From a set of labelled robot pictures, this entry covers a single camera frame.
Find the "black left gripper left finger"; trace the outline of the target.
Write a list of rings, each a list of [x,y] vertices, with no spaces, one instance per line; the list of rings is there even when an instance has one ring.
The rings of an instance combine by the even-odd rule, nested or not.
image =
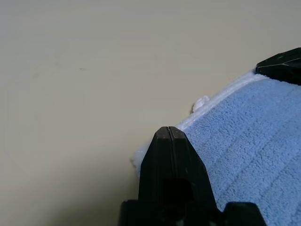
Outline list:
[[[138,199],[155,202],[174,202],[173,129],[161,127],[155,132],[141,163]]]

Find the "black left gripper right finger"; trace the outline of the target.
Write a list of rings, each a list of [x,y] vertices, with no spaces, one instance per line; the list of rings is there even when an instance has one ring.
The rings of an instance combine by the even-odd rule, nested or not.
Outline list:
[[[217,211],[207,170],[201,158],[183,131],[169,127],[169,133],[172,139],[175,174],[184,183],[184,200]]]

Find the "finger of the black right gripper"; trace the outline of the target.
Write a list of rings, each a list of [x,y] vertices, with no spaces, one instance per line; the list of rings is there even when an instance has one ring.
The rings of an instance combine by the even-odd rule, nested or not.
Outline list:
[[[278,53],[259,62],[255,68],[256,74],[268,78],[285,81],[290,84],[301,84],[301,48],[295,48]]]

